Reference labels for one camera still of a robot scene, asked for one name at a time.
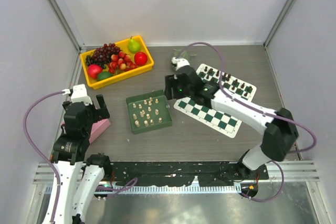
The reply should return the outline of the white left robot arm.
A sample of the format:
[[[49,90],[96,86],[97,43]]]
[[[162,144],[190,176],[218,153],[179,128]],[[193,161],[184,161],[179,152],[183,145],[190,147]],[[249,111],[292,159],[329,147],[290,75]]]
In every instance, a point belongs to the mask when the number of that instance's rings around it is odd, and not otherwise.
[[[112,176],[109,157],[94,154],[87,160],[82,180],[78,179],[93,125],[110,117],[103,95],[96,98],[99,108],[83,101],[62,105],[64,127],[53,146],[51,163],[56,172],[44,223],[84,223],[99,182]]]

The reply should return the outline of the green white chess board mat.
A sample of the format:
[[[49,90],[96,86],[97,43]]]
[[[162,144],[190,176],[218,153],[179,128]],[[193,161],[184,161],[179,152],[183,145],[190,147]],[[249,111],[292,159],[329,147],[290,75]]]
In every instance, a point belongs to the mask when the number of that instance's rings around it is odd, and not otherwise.
[[[224,88],[247,101],[251,101],[257,91],[255,85],[228,73],[220,75],[218,69],[205,63],[199,65],[196,73],[203,81],[221,82]],[[191,98],[177,100],[174,108],[230,138],[236,136],[241,125],[241,120],[230,114],[198,105]]]

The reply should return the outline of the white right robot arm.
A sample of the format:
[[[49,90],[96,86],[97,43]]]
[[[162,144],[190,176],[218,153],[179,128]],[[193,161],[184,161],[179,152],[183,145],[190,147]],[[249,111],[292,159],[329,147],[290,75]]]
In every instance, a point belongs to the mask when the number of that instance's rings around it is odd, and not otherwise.
[[[172,63],[172,67],[175,73],[165,77],[167,99],[191,98],[198,105],[237,118],[262,135],[261,143],[237,162],[240,177],[249,179],[267,162],[284,160],[299,136],[289,110],[267,109],[232,93],[224,86],[228,76],[220,70],[216,71],[217,80],[210,81],[202,79],[184,59]]]

